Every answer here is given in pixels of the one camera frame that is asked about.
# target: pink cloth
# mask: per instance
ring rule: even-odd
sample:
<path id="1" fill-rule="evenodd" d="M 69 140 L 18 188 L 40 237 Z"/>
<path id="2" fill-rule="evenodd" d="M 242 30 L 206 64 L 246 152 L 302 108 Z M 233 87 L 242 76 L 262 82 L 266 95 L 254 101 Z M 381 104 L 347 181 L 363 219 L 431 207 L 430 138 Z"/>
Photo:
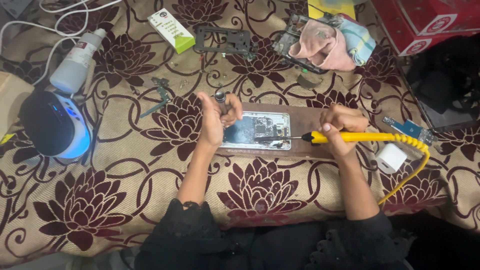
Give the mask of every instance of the pink cloth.
<path id="1" fill-rule="evenodd" d="M 309 20 L 301 30 L 300 40 L 288 51 L 293 58 L 307 58 L 324 70 L 352 71 L 356 65 L 347 53 L 342 32 L 316 20 Z"/>

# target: red box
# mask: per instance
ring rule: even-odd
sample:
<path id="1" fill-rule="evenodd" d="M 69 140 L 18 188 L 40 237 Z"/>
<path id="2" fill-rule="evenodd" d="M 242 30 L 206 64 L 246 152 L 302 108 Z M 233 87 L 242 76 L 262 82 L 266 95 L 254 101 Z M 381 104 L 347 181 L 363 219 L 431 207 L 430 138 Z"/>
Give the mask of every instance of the red box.
<path id="1" fill-rule="evenodd" d="M 475 31 L 417 36 L 410 28 L 396 0 L 372 0 L 380 23 L 398 56 L 414 55 L 450 37 L 472 36 Z"/>
<path id="2" fill-rule="evenodd" d="M 418 36 L 480 30 L 480 0 L 396 0 Z"/>

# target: hand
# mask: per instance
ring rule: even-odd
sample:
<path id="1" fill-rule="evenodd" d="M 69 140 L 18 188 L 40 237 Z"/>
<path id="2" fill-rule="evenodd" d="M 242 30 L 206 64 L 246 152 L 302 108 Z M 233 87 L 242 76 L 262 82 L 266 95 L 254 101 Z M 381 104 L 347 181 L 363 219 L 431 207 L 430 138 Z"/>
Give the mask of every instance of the hand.
<path id="1" fill-rule="evenodd" d="M 237 119 L 242 119 L 241 102 L 234 94 L 227 94 L 225 104 L 231 109 L 228 114 L 220 117 L 221 110 L 214 98 L 204 92 L 198 92 L 197 97 L 202 102 L 203 108 L 202 131 L 198 143 L 207 144 L 216 150 L 222 145 L 223 128 L 233 125 Z"/>
<path id="2" fill-rule="evenodd" d="M 326 147 L 338 161 L 347 156 L 355 156 L 355 145 L 357 144 L 357 142 L 344 142 L 340 130 L 365 132 L 368 119 L 362 115 L 360 110 L 332 103 L 328 110 L 321 113 L 320 124 L 319 132 L 328 139 Z"/>

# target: blue cloth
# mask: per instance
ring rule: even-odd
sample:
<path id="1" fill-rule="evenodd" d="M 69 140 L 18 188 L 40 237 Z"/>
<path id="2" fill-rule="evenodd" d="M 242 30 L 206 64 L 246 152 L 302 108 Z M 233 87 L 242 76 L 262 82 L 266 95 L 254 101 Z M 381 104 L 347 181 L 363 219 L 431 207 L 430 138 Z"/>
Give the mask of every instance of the blue cloth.
<path id="1" fill-rule="evenodd" d="M 347 52 L 357 66 L 363 66 L 375 49 L 375 40 L 368 29 L 360 25 L 348 15 L 342 14 L 343 22 L 338 29 L 345 36 Z"/>

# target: white plastic bottle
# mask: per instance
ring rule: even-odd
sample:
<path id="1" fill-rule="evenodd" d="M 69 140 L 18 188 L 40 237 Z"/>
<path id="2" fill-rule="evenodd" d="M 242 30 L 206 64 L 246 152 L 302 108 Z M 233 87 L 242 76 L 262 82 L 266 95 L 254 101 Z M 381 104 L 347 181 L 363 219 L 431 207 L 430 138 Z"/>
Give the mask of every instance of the white plastic bottle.
<path id="1" fill-rule="evenodd" d="M 63 92 L 76 93 L 87 79 L 88 64 L 106 34 L 101 28 L 85 33 L 52 74 L 50 83 Z"/>

